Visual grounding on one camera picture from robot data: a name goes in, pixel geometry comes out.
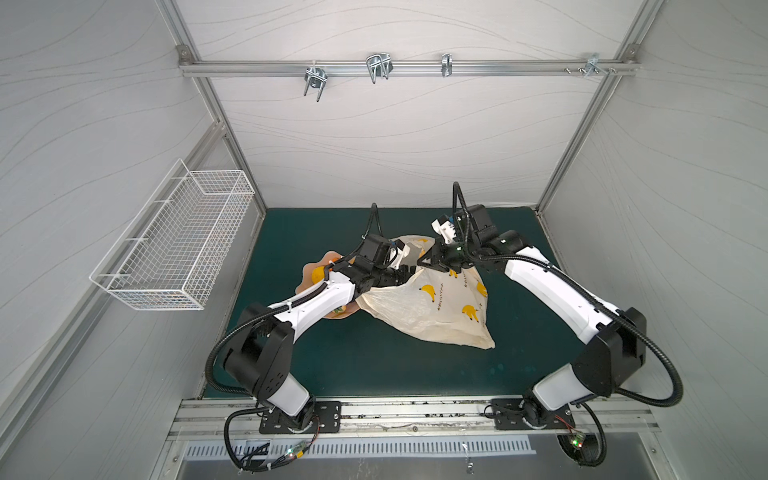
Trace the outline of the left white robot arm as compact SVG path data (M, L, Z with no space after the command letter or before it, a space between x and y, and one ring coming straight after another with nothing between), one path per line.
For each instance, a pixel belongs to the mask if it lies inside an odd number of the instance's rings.
M247 307L208 354L208 386L247 395L288 417L309 416L314 398L291 374L294 344L371 289L406 283L414 271L403 263L410 252L401 240L368 234L352 253L321 265L320 281L306 290L268 307Z

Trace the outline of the cream plastic banana bag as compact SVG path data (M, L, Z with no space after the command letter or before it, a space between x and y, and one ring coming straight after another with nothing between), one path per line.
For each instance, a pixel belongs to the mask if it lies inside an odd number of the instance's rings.
M493 349L487 328L488 292L476 268L442 273L416 267L399 286L356 299L360 309L419 340Z

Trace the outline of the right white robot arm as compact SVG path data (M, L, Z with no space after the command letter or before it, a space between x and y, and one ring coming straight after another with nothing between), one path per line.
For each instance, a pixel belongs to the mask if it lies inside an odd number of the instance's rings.
M497 270L552 310L582 342L570 363L538 381L523 403L533 420L568 404L619 394L645 405L669 408L684 395L682 378L668 355L647 335L647 321L634 308L622 310L600 299L555 266L518 232L501 232L482 205L456 208L431 224L437 239L425 265L448 272L482 267ZM652 353L672 384L671 393L653 398L627 390L624 383Z

